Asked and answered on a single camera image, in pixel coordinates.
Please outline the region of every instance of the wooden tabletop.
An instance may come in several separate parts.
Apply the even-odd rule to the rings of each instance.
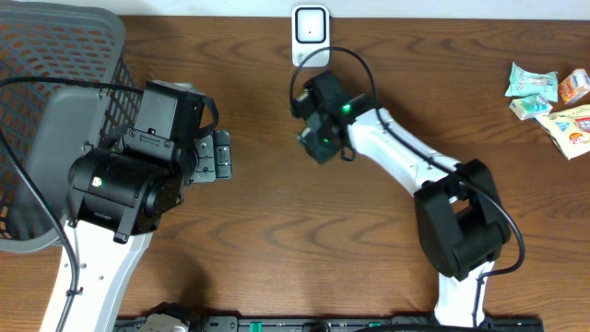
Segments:
[[[121,315],[164,301],[274,316],[433,309],[437,273],[419,247],[411,196],[366,158],[318,166],[296,143],[304,125],[289,113],[289,19],[123,21],[136,82],[191,82],[216,100],[233,177],[185,190],[131,278]],[[584,329],[590,155],[567,161],[503,95],[512,61],[560,79],[588,68],[589,23],[335,18],[332,43],[366,59],[401,125],[444,154],[490,167],[527,257],[517,273],[489,282],[485,309],[538,315],[548,331]],[[354,59],[333,53],[331,64],[352,95],[369,91]],[[496,267],[516,255],[512,241]],[[0,259],[0,326],[36,330],[59,250]]]

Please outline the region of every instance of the white wall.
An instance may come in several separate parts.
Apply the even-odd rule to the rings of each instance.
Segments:
[[[318,0],[309,2],[293,0],[51,0],[46,2],[98,6],[119,15],[288,17],[295,5],[305,3],[323,4],[336,18],[590,19],[590,0]]]

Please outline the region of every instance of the gray plastic basket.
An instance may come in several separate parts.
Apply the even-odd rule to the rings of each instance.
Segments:
[[[133,86],[123,59],[124,35],[123,22],[104,9],[0,0],[0,78],[67,77]],[[45,106],[61,88],[16,84],[0,89],[0,127],[22,163],[27,162]],[[110,96],[102,136],[121,122],[134,123],[141,99],[122,91]],[[57,236],[48,219],[31,226],[11,218],[18,187],[18,176],[2,151],[0,250],[32,252],[55,242]]]

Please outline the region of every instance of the white rectangular device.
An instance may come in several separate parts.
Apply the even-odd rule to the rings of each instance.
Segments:
[[[330,46],[330,13],[325,6],[301,5],[293,8],[291,14],[291,37],[293,64],[299,66],[311,52]],[[330,51],[316,54],[306,67],[328,65]]]

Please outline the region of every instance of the snack wrapper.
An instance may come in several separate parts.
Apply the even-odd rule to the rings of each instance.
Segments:
[[[541,95],[524,97],[510,102],[510,109],[519,119],[525,120],[551,113],[553,106]]]
[[[590,151],[590,105],[536,119],[568,160]]]
[[[547,74],[529,73],[513,63],[510,74],[510,86],[506,90],[506,97],[527,97],[540,94],[548,101],[557,102],[557,72]]]
[[[573,104],[590,91],[590,77],[585,70],[576,69],[560,83],[559,90],[563,102]]]

